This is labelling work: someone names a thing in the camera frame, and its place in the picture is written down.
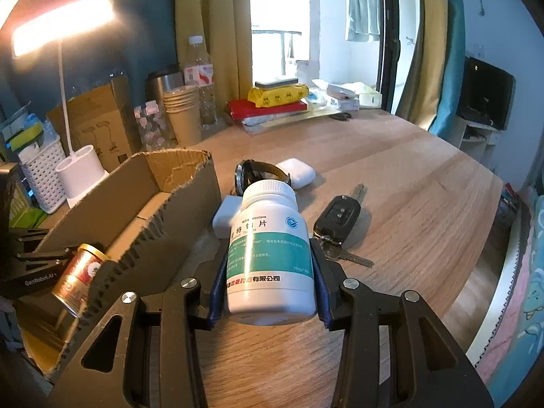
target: blue circular logo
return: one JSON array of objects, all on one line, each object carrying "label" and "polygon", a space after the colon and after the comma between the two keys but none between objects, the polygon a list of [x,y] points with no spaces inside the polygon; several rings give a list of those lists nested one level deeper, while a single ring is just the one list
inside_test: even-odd
[{"label": "blue circular logo", "polygon": [[299,224],[297,221],[295,221],[295,218],[291,218],[290,216],[285,219],[285,223],[291,228],[296,228]]}]

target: red book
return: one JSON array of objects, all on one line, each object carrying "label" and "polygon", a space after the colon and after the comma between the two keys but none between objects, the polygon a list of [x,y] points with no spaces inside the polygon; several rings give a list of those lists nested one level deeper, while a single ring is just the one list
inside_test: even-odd
[{"label": "red book", "polygon": [[247,99],[234,99],[228,102],[228,108],[231,111],[232,119],[241,121],[242,119],[251,118],[254,116],[274,115],[274,114],[291,114],[296,112],[305,112],[308,106],[302,101],[286,104],[283,106],[274,107],[257,107]]}]

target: desk lamp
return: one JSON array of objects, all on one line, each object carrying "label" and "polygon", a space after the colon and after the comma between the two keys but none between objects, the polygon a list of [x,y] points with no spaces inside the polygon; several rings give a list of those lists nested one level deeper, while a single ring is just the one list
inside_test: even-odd
[{"label": "desk lamp", "polygon": [[74,152],[64,88],[62,41],[66,37],[92,31],[115,18],[113,0],[78,0],[47,12],[15,30],[12,38],[13,57],[18,58],[52,41],[58,44],[59,79],[70,155],[61,161],[55,172],[61,180],[68,205],[73,207],[96,184],[108,175],[92,145]]}]

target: white plastic bottle cap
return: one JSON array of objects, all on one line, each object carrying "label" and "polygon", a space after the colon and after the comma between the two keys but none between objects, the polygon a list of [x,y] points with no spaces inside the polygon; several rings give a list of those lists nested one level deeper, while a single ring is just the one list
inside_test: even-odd
[{"label": "white plastic bottle cap", "polygon": [[255,202],[258,196],[265,194],[278,194],[284,197],[290,203],[289,206],[298,211],[296,205],[295,191],[286,183],[279,180],[262,180],[250,184],[244,191],[244,197],[241,201],[241,210],[245,210],[247,206]]},{"label": "white plastic bottle cap", "polygon": [[189,44],[190,45],[199,45],[204,41],[204,38],[202,35],[193,35],[192,37],[189,37]]}]

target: black door frame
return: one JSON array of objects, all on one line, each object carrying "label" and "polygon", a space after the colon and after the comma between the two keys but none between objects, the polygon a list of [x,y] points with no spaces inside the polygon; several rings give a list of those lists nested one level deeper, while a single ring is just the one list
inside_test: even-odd
[{"label": "black door frame", "polygon": [[376,90],[381,93],[381,108],[391,112],[395,94],[396,67],[401,55],[399,40],[399,0],[381,0],[380,5],[380,61],[377,69]]}]

